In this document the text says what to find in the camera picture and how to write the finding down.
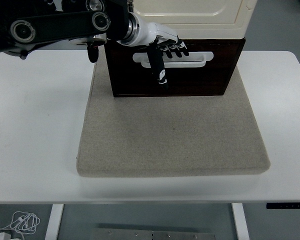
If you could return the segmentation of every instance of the power adapter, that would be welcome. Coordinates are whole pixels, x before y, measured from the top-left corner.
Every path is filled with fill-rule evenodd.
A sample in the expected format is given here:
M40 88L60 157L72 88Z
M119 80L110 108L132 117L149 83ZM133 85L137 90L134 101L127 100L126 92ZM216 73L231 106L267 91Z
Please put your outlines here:
M11 235L5 232L0 232L0 240L10 240Z

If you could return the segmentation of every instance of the gray floor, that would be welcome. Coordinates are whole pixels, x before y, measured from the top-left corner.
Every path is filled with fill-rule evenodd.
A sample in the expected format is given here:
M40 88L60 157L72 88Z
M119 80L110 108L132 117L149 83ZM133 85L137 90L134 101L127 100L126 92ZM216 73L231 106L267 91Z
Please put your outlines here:
M300 240L300 209L266 209L244 204L250 240Z
M73 48L73 46L65 42L59 42L45 49ZM299 0L258 0L246 32L246 44L243 50L290 51L296 55L300 62ZM36 235L27 236L26 239L44 239L46 231L44 228L46 228L46 224L48 224L51 206L37 205L28 207L29 208L19 205L0 205L0 227L4 227L10 223L11 216L15 211L34 212L41 218L42 224L39 226ZM173 209L171 205L166 205L166 207L170 210ZM178 211L183 211L183 213L186 211L195 211L195 206L193 207L194 208L187 206L186 210L183 206L179 206ZM103 212L103 214L107 215L107 221L101 221L101 218L98 218L100 214L98 210L102 208L102 211L108 209L109 213L111 213L107 215L106 212ZM79 206L65 206L59 239L68 239L66 236L68 236L69 233L73 233L74 235L78 234L81 228L85 227L84 224L88 224L88 226L96 226L97 223L101 222L118 224L119 220L116 220L116 216L123 212L124 214L120 214L120 219L126 219L127 224L131 225L143 224L176 228L190 226L189 228L192 227L196 229L202 229L203 226L201 224L196 225L197 223L203 224L203 222L200 222L201 216L203 216L202 213L195 215L195 219L185 218L186 221L181 221L180 217L171 217L165 218L165 222L163 222L162 217L156 217L154 215L155 212L151 214L150 218L148 215L138 214L142 212L146 213L149 209L148 205L139 205L136 208L121 205L121 209L119 208L119 206L111 205L92 206L91 212L89 213L90 220L86 220L87 213L80 211ZM251 240L300 240L300 210L267 210L265 203L245 204L244 210ZM98 219L97 222L92 221L94 217Z
M290 51L300 62L300 1L258 0L244 51Z
M89 239L93 228L215 234L236 240L231 204L69 204L63 209L59 240Z

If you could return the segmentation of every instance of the white table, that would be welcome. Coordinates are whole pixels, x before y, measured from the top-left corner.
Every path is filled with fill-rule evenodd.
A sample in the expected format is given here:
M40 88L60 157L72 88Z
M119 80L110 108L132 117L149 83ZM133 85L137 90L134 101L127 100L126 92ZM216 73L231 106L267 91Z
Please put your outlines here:
M84 178L76 170L94 65L86 51L0 53L0 203L300 202L300 64L243 52L238 68L271 167L260 175Z

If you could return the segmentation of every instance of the robotic arm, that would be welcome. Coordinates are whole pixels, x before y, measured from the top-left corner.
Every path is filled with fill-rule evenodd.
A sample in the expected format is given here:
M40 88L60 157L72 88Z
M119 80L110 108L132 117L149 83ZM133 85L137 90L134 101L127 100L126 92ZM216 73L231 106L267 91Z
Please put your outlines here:
M71 40L87 45L91 62L98 46L115 40L123 46L146 48L158 83L168 88L162 54L189 55L175 30L144 22L133 13L133 0L0 0L0 52L25 59L43 46Z

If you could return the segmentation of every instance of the white cable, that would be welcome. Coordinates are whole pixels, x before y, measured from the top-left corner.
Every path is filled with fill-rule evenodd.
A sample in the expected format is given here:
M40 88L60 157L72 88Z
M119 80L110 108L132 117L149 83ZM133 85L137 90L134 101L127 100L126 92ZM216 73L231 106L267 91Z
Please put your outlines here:
M34 213L16 211L12 215L11 223L8 226L0 228L0 231L15 231L16 233L21 234L22 239L25 240L24 234L34 234L39 223L40 218Z

